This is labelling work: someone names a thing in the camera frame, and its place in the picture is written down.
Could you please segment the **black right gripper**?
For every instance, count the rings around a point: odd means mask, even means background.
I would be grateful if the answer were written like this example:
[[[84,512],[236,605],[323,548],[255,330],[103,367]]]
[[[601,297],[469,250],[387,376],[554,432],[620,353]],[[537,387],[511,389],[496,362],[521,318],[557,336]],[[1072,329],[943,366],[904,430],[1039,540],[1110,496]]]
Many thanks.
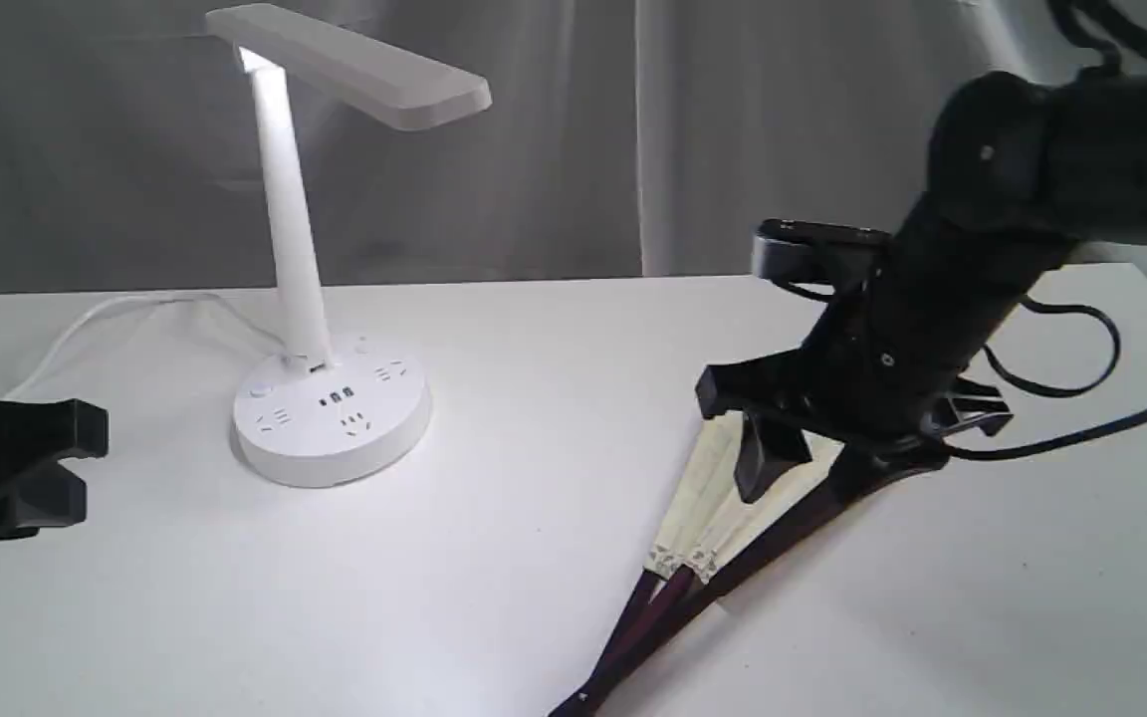
[[[930,421],[959,393],[975,354],[1070,250],[1055,232],[966,229],[921,198],[863,283],[825,304],[799,349],[701,372],[701,416],[746,412],[734,467],[742,502],[759,501],[785,473],[813,460],[802,429],[789,424],[882,445],[924,441],[946,455],[988,462],[1069,446],[1069,437],[1052,437],[960,449],[947,444],[950,428]]]

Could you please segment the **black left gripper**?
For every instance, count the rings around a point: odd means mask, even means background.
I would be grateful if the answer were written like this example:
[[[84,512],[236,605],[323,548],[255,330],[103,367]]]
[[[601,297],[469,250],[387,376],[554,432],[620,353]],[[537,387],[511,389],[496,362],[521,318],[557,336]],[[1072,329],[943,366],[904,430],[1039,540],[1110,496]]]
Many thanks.
[[[44,460],[104,458],[110,418],[78,399],[6,402],[0,398],[0,462],[31,467]],[[45,463],[3,489],[0,475],[0,541],[31,539],[46,528],[81,525],[88,513],[86,481],[60,463]]]

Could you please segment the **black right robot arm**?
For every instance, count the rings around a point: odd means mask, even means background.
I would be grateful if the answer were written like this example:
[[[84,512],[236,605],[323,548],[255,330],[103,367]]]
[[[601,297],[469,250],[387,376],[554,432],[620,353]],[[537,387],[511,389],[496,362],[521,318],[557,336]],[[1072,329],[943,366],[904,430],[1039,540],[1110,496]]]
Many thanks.
[[[927,187],[896,232],[760,223],[756,276],[830,294],[797,349],[699,380],[704,416],[743,416],[743,501],[810,461],[809,434],[895,473],[955,455],[949,436],[1001,432],[1001,393],[963,373],[1083,242],[1147,246],[1147,76],[1098,67],[1046,87],[988,73],[942,110]]]

